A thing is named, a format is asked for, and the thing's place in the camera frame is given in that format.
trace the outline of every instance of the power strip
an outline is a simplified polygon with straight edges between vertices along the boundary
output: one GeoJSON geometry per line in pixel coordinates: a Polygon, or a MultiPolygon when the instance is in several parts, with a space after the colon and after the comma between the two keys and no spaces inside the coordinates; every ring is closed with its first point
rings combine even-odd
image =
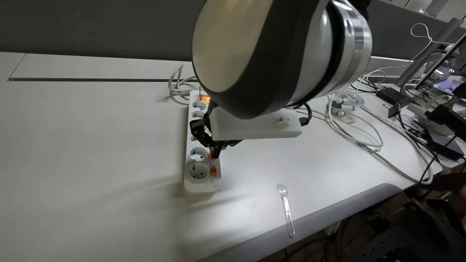
{"type": "Polygon", "coordinates": [[[206,113],[209,98],[197,91],[189,94],[186,158],[184,158],[184,191],[189,194],[213,194],[221,185],[219,159],[212,161],[209,151],[194,140],[189,123],[200,120],[206,113]]]}

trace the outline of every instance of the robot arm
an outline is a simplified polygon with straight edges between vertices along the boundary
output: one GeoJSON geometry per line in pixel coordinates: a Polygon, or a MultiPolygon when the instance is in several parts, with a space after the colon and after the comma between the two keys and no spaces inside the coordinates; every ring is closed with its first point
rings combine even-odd
{"type": "MultiPolygon", "coordinates": [[[[203,126],[210,130],[218,119],[243,127],[276,123],[282,116],[273,114],[353,82],[369,54],[368,25],[347,0],[206,0],[192,40],[194,75],[213,103],[203,126]]],[[[292,127],[283,137],[298,135],[292,127]]],[[[216,145],[260,139],[212,137],[216,145]]]]}

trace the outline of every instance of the small white object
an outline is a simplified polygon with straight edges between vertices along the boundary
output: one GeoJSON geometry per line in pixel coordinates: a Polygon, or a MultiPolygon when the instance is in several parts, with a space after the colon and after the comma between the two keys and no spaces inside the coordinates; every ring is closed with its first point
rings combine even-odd
{"type": "Polygon", "coordinates": [[[192,137],[189,123],[200,120],[206,111],[206,104],[199,101],[199,92],[189,94],[186,156],[183,185],[189,194],[213,194],[221,185],[219,159],[210,161],[209,151],[192,137]]]}
{"type": "Polygon", "coordinates": [[[288,203],[288,190],[283,185],[276,185],[276,193],[282,201],[282,209],[285,212],[285,222],[288,228],[288,236],[291,239],[295,235],[295,231],[293,231],[289,203],[288,203]]]}
{"type": "Polygon", "coordinates": [[[253,120],[240,120],[221,108],[213,108],[209,124],[213,142],[285,139],[302,133],[298,116],[291,110],[280,110],[253,120]]]}

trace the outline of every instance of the table surface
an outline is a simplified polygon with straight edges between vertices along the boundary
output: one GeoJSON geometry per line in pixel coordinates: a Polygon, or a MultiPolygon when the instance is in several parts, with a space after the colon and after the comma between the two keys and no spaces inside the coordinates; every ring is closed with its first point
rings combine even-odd
{"type": "MultiPolygon", "coordinates": [[[[282,228],[277,184],[293,219],[411,185],[311,121],[298,139],[225,151],[221,190],[194,199],[181,190],[186,108],[165,101],[165,84],[7,82],[21,57],[0,54],[0,261],[194,261],[282,228]]],[[[365,120],[381,155],[419,178],[413,148],[365,120]]]]}

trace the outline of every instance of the desk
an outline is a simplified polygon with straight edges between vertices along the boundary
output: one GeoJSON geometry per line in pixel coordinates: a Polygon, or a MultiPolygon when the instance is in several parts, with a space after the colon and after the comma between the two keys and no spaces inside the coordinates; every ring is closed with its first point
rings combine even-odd
{"type": "MultiPolygon", "coordinates": [[[[5,82],[20,57],[0,57],[0,261],[256,261],[411,185],[311,121],[298,139],[225,151],[221,191],[193,199],[180,184],[186,110],[164,84],[5,82]]],[[[366,120],[419,178],[411,146],[366,120]]]]}

